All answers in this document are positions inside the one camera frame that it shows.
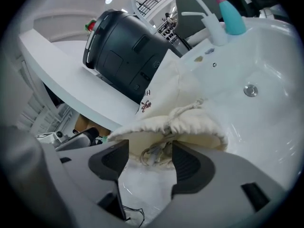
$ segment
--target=white countertop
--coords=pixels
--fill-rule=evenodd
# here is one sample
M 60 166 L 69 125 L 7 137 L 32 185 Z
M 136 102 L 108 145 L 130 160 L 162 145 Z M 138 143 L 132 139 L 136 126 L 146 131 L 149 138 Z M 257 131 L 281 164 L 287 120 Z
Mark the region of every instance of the white countertop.
M 82 64 L 84 48 L 81 47 L 85 42 L 65 41 L 54 45 L 34 29 L 19 38 L 27 65 L 70 107 L 111 131 L 133 119 L 138 104 Z

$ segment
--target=black cable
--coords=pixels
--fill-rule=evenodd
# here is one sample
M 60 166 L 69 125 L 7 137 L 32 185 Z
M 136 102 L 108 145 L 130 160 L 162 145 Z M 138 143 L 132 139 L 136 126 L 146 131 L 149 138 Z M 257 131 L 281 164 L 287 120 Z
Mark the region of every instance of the black cable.
M 143 224 L 143 222 L 144 222 L 144 219 L 145 219 L 145 215 L 144 215 L 143 209 L 142 209 L 142 208 L 140 208 L 140 209 L 132 209 L 132 208 L 127 207 L 127 206 L 124 206 L 124 205 L 123 205 L 123 208 L 124 208 L 125 210 L 129 210 L 129 211 L 137 211 L 137 212 L 140 212 L 140 213 L 142 214 L 143 220 L 142 220 L 141 224 L 139 225 L 139 227 L 141 227 L 142 224 Z

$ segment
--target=teal spray bottle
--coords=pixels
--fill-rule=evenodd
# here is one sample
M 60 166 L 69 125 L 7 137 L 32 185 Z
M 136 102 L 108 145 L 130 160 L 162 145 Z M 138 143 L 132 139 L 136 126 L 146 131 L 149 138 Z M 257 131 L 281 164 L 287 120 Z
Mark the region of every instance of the teal spray bottle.
M 241 35 L 245 33 L 246 26 L 237 9 L 227 0 L 216 1 L 226 25 L 226 32 L 230 35 Z

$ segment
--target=drawstring bag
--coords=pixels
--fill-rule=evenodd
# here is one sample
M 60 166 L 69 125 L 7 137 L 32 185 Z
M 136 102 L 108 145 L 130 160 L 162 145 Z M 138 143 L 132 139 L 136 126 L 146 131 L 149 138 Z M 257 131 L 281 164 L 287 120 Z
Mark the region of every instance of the drawstring bag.
M 203 107 L 200 84 L 168 50 L 144 93 L 135 119 L 108 136 L 129 140 L 130 157 L 146 166 L 173 167 L 172 141 L 225 150 L 227 138 Z

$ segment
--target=sink drain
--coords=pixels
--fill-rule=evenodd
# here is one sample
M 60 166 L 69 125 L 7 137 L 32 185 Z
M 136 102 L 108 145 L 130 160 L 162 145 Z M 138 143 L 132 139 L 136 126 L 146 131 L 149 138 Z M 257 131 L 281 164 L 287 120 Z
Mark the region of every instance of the sink drain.
M 255 97 L 257 96 L 257 87 L 254 85 L 247 85 L 244 88 L 244 93 L 249 97 Z

